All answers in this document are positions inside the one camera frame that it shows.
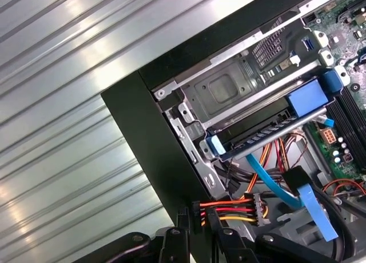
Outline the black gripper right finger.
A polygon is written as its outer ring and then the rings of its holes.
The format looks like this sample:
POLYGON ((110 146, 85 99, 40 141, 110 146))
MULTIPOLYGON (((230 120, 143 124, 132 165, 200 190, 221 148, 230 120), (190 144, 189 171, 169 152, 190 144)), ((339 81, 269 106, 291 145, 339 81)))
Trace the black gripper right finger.
POLYGON ((207 227, 213 234, 212 262, 219 249, 227 262, 341 262, 341 245, 333 245, 334 254, 327 257, 282 236, 260 234, 255 241, 246 240, 230 228, 223 228, 215 208, 207 208, 207 227))

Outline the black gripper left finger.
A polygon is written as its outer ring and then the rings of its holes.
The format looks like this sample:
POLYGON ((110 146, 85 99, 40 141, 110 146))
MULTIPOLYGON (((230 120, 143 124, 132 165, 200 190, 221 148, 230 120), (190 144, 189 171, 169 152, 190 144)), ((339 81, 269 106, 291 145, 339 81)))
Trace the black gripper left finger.
POLYGON ((81 257, 80 262, 189 262, 189 208, 177 213, 177 226, 161 228, 154 237, 128 233, 81 257))

